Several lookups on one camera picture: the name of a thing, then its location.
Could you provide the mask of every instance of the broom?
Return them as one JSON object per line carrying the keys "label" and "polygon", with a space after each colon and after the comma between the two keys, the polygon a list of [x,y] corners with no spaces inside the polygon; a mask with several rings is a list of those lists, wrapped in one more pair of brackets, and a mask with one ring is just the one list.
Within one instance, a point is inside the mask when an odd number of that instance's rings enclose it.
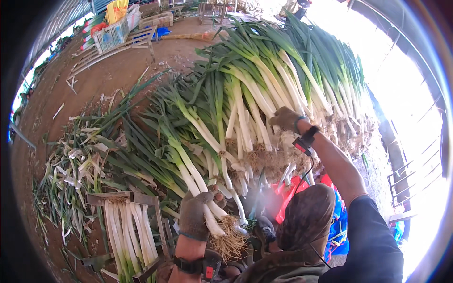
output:
{"label": "broom", "polygon": [[[200,34],[164,35],[161,37],[161,39],[196,39],[196,40],[202,40],[202,41],[212,41],[216,32],[217,31],[213,30],[213,31],[206,31],[206,32],[200,33]],[[219,32],[219,34],[222,35],[223,37],[228,35],[228,33],[224,30]]]}

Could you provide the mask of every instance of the blue tarp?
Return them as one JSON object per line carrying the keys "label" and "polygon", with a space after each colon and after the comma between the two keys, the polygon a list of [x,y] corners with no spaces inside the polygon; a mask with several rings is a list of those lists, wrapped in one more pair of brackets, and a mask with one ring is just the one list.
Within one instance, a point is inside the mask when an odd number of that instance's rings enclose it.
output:
{"label": "blue tarp", "polygon": [[[171,31],[170,31],[168,28],[166,28],[166,27],[157,28],[157,35],[159,36],[159,38],[160,38],[161,36],[167,35],[167,34],[169,34],[169,33],[171,33]],[[143,35],[141,35],[141,36],[134,37],[134,39],[136,39],[136,38],[141,38],[142,36],[150,35],[150,34],[151,34],[151,33],[149,33],[149,34],[143,34]]]}
{"label": "blue tarp", "polygon": [[330,225],[329,239],[324,251],[324,260],[330,261],[332,254],[347,254],[349,240],[347,239],[347,211],[338,190],[335,191],[335,208],[333,210],[333,223]]}

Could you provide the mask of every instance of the wooden crate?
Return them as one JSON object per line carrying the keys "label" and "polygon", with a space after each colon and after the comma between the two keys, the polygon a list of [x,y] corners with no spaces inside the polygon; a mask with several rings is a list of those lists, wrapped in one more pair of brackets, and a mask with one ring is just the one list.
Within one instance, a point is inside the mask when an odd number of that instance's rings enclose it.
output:
{"label": "wooden crate", "polygon": [[157,26],[161,27],[172,27],[173,26],[173,13],[167,11],[159,15],[150,16],[144,19],[141,19],[139,22],[139,27],[142,29],[146,26]]}
{"label": "wooden crate", "polygon": [[149,3],[140,6],[140,12],[142,12],[142,18],[159,12],[159,2],[156,1],[155,3]]}

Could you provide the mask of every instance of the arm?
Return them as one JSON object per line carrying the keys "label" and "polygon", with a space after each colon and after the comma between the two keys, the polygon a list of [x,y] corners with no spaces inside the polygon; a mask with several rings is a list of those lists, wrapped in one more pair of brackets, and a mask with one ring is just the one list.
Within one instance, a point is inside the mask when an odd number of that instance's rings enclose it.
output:
{"label": "arm", "polygon": [[[214,202],[223,208],[226,200],[222,194],[202,192],[196,197],[188,192],[181,201],[181,219],[179,220],[179,237],[175,257],[193,262],[204,257],[209,230],[204,223],[203,205],[214,198]],[[169,283],[199,283],[201,274],[188,274],[175,265],[168,280]]]}
{"label": "arm", "polygon": [[[282,107],[271,125],[288,130],[308,131],[313,125],[294,111]],[[346,263],[319,277],[319,282],[401,282],[403,254],[376,203],[367,195],[360,173],[346,155],[321,133],[315,133],[312,148],[345,201],[348,212],[349,253]]]}
{"label": "arm", "polygon": [[[304,119],[297,122],[300,133],[305,133],[313,125]],[[330,179],[335,184],[343,198],[346,207],[359,196],[366,195],[365,183],[356,167],[331,140],[322,133],[315,133],[312,144],[313,149],[321,159]]]}
{"label": "arm", "polygon": [[[175,256],[187,261],[194,261],[204,257],[206,242],[201,242],[184,235],[179,235],[176,244]],[[181,272],[178,268],[173,268],[170,275],[169,283],[195,283],[201,282],[201,274],[187,274]]]}

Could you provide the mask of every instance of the black cable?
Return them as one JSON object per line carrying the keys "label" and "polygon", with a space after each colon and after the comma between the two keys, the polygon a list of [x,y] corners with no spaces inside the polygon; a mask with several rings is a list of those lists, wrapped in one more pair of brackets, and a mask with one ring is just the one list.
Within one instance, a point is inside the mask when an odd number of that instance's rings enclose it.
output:
{"label": "black cable", "polygon": [[[296,191],[297,189],[299,188],[300,184],[302,184],[302,182],[304,181],[304,178],[308,175],[308,173],[310,173],[310,171],[313,169],[313,166],[314,166],[314,160],[313,160],[313,156],[311,156],[311,159],[312,159],[312,166],[310,167],[310,169],[305,173],[305,175],[300,179],[300,182],[299,182],[299,185],[297,185],[296,187]],[[317,250],[315,250],[315,248],[313,247],[313,245],[310,243],[310,247],[312,247],[312,249],[314,250],[314,252],[316,253],[316,255],[324,262],[324,264],[327,265],[327,267],[329,267],[329,269],[331,269],[330,265],[327,264],[327,262],[323,259],[323,257],[318,253]]]}
{"label": "black cable", "polygon": [[315,250],[315,248],[313,247],[313,245],[310,243],[310,247],[312,247],[312,249],[314,250],[314,252],[316,253],[316,255],[318,255],[318,257],[327,265],[327,267],[329,267],[329,269],[332,269],[330,267],[330,265],[327,264],[327,262],[323,259],[323,257],[318,253],[317,250]]}
{"label": "black cable", "polygon": [[308,173],[310,173],[310,171],[313,169],[313,166],[314,166],[314,160],[313,160],[313,156],[311,156],[311,159],[312,159],[312,166],[310,167],[310,169],[305,173],[305,175],[300,179],[300,182],[299,182],[299,185],[297,185],[296,187],[296,190],[295,192],[297,192],[297,189],[299,188],[300,184],[302,184],[302,182],[304,181],[304,178],[308,175]]}

